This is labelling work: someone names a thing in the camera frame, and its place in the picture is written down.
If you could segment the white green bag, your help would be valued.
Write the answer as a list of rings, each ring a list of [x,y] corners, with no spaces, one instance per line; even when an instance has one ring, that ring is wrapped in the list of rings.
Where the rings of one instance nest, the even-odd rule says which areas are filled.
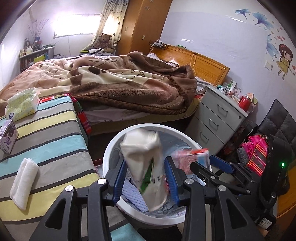
[[[149,211],[161,208],[168,191],[159,134],[143,128],[131,130],[125,134],[120,148]]]

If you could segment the striped table cloth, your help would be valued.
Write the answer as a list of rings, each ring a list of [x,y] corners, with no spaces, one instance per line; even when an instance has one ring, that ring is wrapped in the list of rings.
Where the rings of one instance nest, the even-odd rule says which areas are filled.
[[[42,102],[36,113],[16,122],[18,139],[1,154],[1,221],[13,240],[29,240],[39,221],[68,185],[82,188],[99,179],[87,149],[71,97]],[[21,162],[39,167],[27,208],[20,210],[10,190]]]

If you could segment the cluttered side shelf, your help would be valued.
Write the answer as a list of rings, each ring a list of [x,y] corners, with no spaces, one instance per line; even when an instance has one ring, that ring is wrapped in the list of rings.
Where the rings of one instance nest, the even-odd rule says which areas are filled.
[[[25,71],[33,64],[53,59],[55,44],[43,45],[40,37],[36,37],[31,43],[29,38],[24,40],[23,49],[19,52],[20,72]]]

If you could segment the red pink snack packet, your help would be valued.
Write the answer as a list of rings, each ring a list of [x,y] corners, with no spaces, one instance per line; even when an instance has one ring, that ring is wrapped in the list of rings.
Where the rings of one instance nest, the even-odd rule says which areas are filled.
[[[210,155],[209,155],[208,149],[176,150],[171,154],[171,157],[175,163],[175,166],[183,170],[186,174],[193,173],[190,169],[190,165],[193,162],[198,162],[205,168],[209,168],[209,165],[210,165],[210,160],[209,160]]]

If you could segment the white trash bin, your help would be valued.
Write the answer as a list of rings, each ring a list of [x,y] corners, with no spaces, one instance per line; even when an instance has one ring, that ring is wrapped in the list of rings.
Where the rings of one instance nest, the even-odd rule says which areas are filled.
[[[103,156],[103,173],[127,161],[127,172],[117,207],[137,225],[162,227],[185,220],[185,207],[178,206],[170,194],[165,175],[165,158],[171,157],[177,168],[201,185],[205,182],[190,171],[198,162],[211,170],[209,151],[186,134],[168,126],[144,123],[119,132],[108,144]]]

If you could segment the white towel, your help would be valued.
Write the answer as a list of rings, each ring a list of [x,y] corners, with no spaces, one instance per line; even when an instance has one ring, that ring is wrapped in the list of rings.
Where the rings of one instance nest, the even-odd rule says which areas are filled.
[[[27,208],[32,185],[39,166],[30,158],[24,158],[20,164],[15,180],[10,190],[10,198],[22,211]]]

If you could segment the brown cream fleece blanket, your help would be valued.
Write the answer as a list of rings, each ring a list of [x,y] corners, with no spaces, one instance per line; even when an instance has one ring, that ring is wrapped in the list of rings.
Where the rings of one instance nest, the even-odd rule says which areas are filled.
[[[81,55],[33,64],[1,90],[8,99],[29,89],[45,98],[68,93],[83,107],[105,105],[142,113],[184,113],[196,96],[197,80],[189,65],[175,67],[138,51],[119,56]]]

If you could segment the cartoon girl wall sticker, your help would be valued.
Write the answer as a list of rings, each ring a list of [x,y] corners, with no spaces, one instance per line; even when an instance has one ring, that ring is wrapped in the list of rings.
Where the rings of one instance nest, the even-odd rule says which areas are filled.
[[[278,76],[282,73],[282,80],[285,79],[285,76],[288,75],[288,71],[295,75],[295,73],[291,70],[290,64],[293,59],[293,53],[291,49],[285,45],[279,45],[280,59],[276,61],[279,71],[277,72]]]

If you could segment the red jar on cabinet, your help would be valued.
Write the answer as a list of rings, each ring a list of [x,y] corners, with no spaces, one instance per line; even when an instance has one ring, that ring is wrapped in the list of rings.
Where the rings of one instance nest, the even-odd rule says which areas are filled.
[[[238,105],[241,109],[247,112],[251,105],[251,99],[248,96],[243,96],[241,97]]]

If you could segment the grey drawer cabinet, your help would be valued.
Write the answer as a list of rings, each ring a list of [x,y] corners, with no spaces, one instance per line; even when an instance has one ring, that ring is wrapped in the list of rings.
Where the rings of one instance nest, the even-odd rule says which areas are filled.
[[[215,155],[227,144],[248,114],[231,97],[207,85],[185,134]]]

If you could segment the wooden bed headboard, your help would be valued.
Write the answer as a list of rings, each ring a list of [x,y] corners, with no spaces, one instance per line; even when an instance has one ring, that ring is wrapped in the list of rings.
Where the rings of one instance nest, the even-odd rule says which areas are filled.
[[[152,52],[163,61],[179,66],[190,65],[196,77],[214,86],[222,84],[230,70],[229,67],[207,56],[172,45],[168,45],[165,49],[156,47]]]

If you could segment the black padded chair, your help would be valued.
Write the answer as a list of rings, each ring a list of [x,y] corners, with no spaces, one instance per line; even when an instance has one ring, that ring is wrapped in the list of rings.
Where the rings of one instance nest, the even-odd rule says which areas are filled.
[[[249,123],[247,127],[251,128],[247,139],[254,135],[266,135],[268,138],[277,137],[291,146],[292,160],[295,159],[295,120],[277,99],[273,101],[271,108],[259,126],[255,123]]]

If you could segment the wooden wardrobe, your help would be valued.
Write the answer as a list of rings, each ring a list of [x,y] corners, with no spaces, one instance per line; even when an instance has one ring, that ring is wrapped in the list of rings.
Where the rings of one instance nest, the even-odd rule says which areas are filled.
[[[160,39],[171,3],[171,0],[129,1],[116,55],[132,51],[147,55],[151,44]]]

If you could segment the green tissue pack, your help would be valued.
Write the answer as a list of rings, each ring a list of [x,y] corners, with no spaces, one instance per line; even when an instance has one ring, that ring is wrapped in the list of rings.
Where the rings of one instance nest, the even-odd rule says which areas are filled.
[[[5,107],[6,119],[18,121],[34,114],[40,101],[38,93],[36,88],[29,88],[9,98]]]

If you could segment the dried branch vase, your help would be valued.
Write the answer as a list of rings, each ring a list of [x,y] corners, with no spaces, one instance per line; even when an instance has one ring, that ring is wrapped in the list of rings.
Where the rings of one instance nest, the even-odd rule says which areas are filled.
[[[41,20],[34,20],[28,25],[30,34],[33,37],[33,44],[35,44],[43,31],[46,23],[48,23],[48,18],[43,18]]]

